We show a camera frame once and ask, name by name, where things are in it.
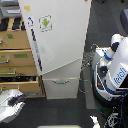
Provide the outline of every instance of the drawer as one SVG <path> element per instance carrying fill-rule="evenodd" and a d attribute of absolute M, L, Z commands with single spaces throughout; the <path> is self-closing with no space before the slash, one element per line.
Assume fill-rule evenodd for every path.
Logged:
<path fill-rule="evenodd" d="M 36 76 L 37 70 L 35 66 L 24 67 L 0 67 L 0 77 L 16 77 L 16 76 Z"/>
<path fill-rule="evenodd" d="M 12 0 L 4 0 L 4 1 L 2 0 L 2 3 L 7 3 L 8 4 Z M 4 17 L 21 17 L 19 6 L 7 6 L 7 7 L 0 7 L 0 8 L 1 8 L 1 11 L 2 11 L 2 14 L 3 14 Z"/>
<path fill-rule="evenodd" d="M 5 91 L 9 89 L 18 89 L 22 93 L 40 92 L 40 87 L 37 81 L 27 81 L 27 82 L 1 82 L 0 88 Z"/>
<path fill-rule="evenodd" d="M 0 32 L 0 49 L 28 49 L 30 48 L 25 30 Z"/>
<path fill-rule="evenodd" d="M 43 83 L 47 99 L 77 98 L 78 79 L 43 80 Z"/>
<path fill-rule="evenodd" d="M 39 126 L 37 128 L 82 128 L 78 125 L 54 125 L 54 126 Z"/>
<path fill-rule="evenodd" d="M 0 67 L 1 66 L 28 66 L 28 65 L 35 65 L 32 52 L 30 49 L 0 51 Z"/>

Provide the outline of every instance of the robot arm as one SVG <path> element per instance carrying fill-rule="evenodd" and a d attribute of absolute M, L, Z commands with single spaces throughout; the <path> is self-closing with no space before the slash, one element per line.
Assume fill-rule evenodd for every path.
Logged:
<path fill-rule="evenodd" d="M 0 95 L 0 122 L 8 123 L 15 119 L 25 100 L 26 96 L 18 89 L 3 91 Z"/>
<path fill-rule="evenodd" d="M 118 45 L 121 43 L 123 39 L 123 36 L 119 34 L 114 34 L 111 39 L 111 47 L 109 47 L 107 50 L 102 49 L 104 54 L 104 56 L 100 59 L 100 67 L 102 71 L 109 69 L 113 55 L 115 54 Z"/>

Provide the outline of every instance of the refrigerator door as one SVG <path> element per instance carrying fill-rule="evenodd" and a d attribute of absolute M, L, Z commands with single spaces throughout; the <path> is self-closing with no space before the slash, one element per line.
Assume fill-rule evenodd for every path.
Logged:
<path fill-rule="evenodd" d="M 67 79 L 67 78 L 79 78 L 81 70 L 82 60 L 75 60 L 67 65 L 64 65 L 58 69 L 54 69 L 42 75 L 43 80 L 47 79 Z"/>
<path fill-rule="evenodd" d="M 38 75 L 58 69 L 83 56 L 91 0 L 19 0 L 19 6 Z M 28 25 L 28 18 L 31 19 L 31 25 Z M 31 29 L 35 34 L 42 71 Z"/>

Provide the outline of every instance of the sticker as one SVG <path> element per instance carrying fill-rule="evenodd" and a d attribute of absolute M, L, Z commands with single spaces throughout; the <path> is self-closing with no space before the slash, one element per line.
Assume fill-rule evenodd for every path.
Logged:
<path fill-rule="evenodd" d="M 13 39 L 13 35 L 12 34 L 7 34 L 9 39 Z"/>
<path fill-rule="evenodd" d="M 31 17 L 28 17 L 28 27 L 33 26 L 33 20 Z"/>
<path fill-rule="evenodd" d="M 21 13 L 20 9 L 15 9 L 15 10 L 7 10 L 8 13 L 11 14 L 17 14 L 17 13 Z"/>
<path fill-rule="evenodd" d="M 8 68 L 9 70 L 12 70 L 13 68 Z"/>
<path fill-rule="evenodd" d="M 14 58 L 28 58 L 27 54 L 13 54 Z"/>
<path fill-rule="evenodd" d="M 1 55 L 1 58 L 6 58 L 6 56 L 5 55 Z"/>
<path fill-rule="evenodd" d="M 44 16 L 39 19 L 41 32 L 45 32 L 52 29 L 51 16 Z"/>
<path fill-rule="evenodd" d="M 30 6 L 29 6 L 29 5 L 24 6 L 24 11 L 25 11 L 25 12 L 30 12 Z"/>
<path fill-rule="evenodd" d="M 2 88 L 6 88 L 5 86 L 3 86 Z"/>
<path fill-rule="evenodd" d="M 116 87 L 120 87 L 127 74 L 128 71 L 124 68 L 123 64 L 119 64 L 112 78 Z"/>

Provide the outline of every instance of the blue label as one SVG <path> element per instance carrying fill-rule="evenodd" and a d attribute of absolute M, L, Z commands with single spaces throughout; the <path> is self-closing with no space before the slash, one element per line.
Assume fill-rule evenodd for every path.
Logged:
<path fill-rule="evenodd" d="M 120 72 L 117 74 L 117 77 L 114 78 L 114 81 L 119 85 L 123 78 L 126 75 L 126 70 L 124 68 L 120 68 Z"/>

